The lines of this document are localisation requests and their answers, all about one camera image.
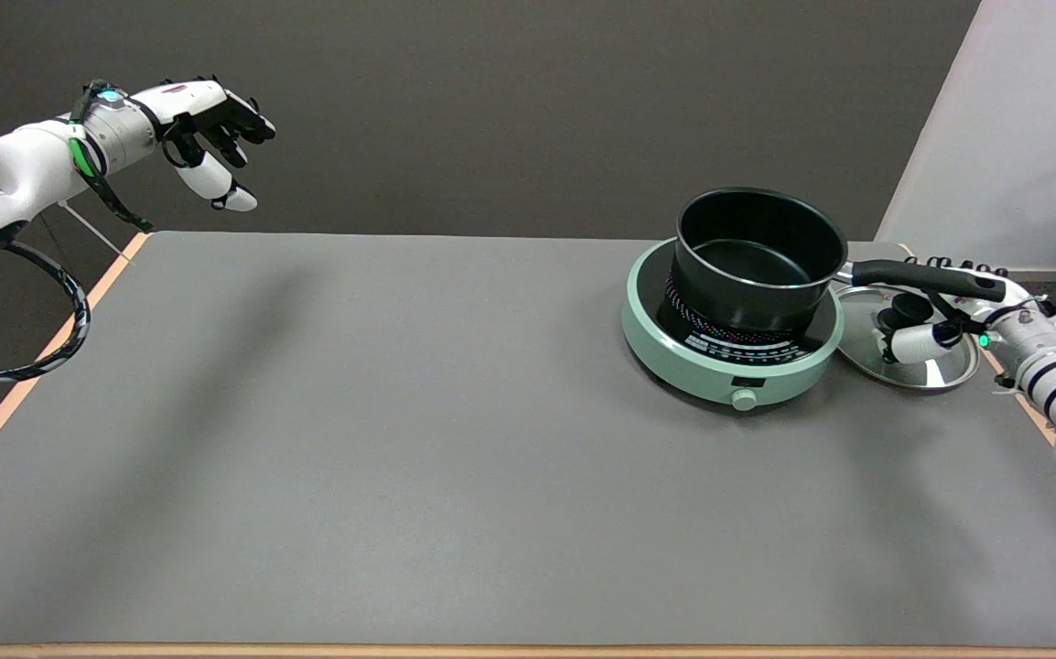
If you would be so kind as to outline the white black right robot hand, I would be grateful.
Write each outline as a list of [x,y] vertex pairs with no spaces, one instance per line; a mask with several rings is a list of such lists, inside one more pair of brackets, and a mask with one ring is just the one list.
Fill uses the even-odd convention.
[[903,288],[916,301],[893,304],[876,320],[884,362],[927,362],[972,343],[999,349],[1005,339],[1000,324],[1010,316],[1041,310],[1043,296],[1031,295],[1008,279],[1005,268],[972,260],[958,264],[947,257],[921,260],[859,260],[851,263],[851,283]]

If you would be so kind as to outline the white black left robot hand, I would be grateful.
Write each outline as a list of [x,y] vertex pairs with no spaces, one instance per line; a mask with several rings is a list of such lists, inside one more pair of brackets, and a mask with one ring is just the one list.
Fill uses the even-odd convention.
[[153,126],[164,158],[182,183],[219,211],[248,212],[259,205],[231,168],[247,167],[242,143],[276,138],[275,124],[253,99],[244,100],[214,78],[167,81],[134,93],[129,101]]

